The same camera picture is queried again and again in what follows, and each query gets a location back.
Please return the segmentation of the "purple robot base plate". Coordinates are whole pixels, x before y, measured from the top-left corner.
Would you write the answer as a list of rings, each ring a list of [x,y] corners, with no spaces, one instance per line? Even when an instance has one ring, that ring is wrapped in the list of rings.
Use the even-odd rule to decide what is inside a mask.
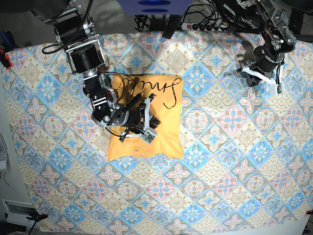
[[[168,14],[183,15],[190,0],[118,0],[128,15]]]

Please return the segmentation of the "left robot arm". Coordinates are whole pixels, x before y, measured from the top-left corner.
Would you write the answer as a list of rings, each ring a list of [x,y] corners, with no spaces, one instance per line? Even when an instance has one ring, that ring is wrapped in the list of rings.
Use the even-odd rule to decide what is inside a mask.
[[[243,75],[249,87],[264,81],[268,85],[270,95],[283,94],[285,54],[294,50],[296,38],[289,30],[288,14],[284,9],[276,9],[269,0],[257,0],[255,5],[264,22],[261,35],[265,43],[254,49],[254,60],[237,69],[236,73]]]

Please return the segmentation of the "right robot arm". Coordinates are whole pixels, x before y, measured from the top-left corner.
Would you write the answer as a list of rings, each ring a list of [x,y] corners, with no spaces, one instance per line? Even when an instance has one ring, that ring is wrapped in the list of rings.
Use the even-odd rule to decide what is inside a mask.
[[[112,87],[113,72],[104,71],[106,60],[100,46],[99,35],[94,30],[90,16],[92,1],[88,1],[84,13],[72,0],[36,0],[32,14],[45,24],[54,27],[58,42],[56,51],[63,50],[73,74],[83,76],[83,92],[93,108],[91,118],[102,128],[124,127],[117,135],[120,141],[140,138],[151,144],[157,136],[160,121],[150,112],[155,94],[140,102],[137,94],[126,104],[120,103],[123,94]]]

